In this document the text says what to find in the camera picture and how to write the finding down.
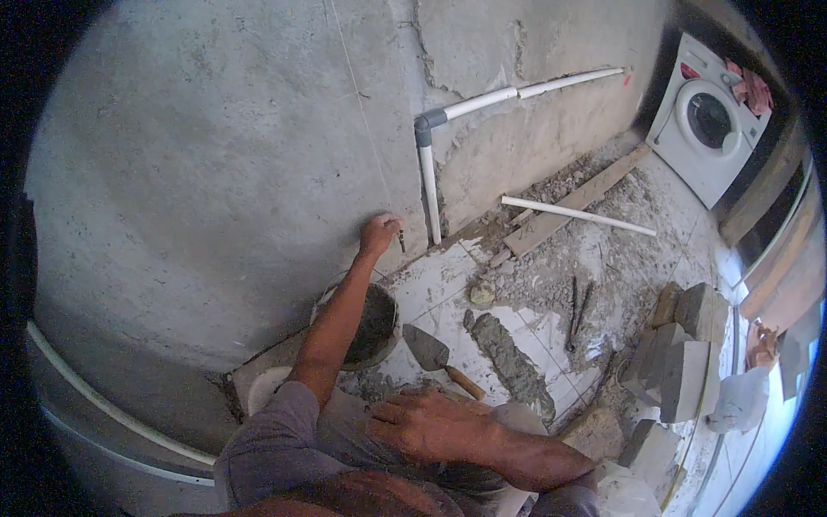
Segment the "white plastic bag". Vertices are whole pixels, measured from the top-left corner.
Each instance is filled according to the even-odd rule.
[[[716,433],[735,429],[749,431],[761,421],[770,398],[770,371],[758,366],[721,381],[721,392],[715,411],[706,417],[706,425]]]
[[[652,489],[628,468],[603,460],[596,475],[600,517],[661,516]]]

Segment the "man's arm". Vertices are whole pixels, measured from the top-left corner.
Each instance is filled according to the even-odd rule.
[[[596,489],[595,464],[554,438],[507,429],[437,392],[398,395],[371,408],[367,432],[414,461],[469,462],[515,488],[547,492],[565,484]]]
[[[330,400],[347,349],[359,328],[370,273],[402,223],[401,218],[386,213],[372,218],[362,228],[359,253],[351,269],[310,326],[299,358],[287,377],[287,381],[301,382],[316,395],[319,411]]]

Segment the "man's hand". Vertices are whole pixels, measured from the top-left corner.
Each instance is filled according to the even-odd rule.
[[[421,464],[471,461],[500,426],[491,407],[449,400],[437,391],[403,391],[374,405],[366,432]]]
[[[383,213],[368,221],[362,228],[359,254],[378,261],[393,241],[396,232],[402,229],[404,221],[392,213]]]

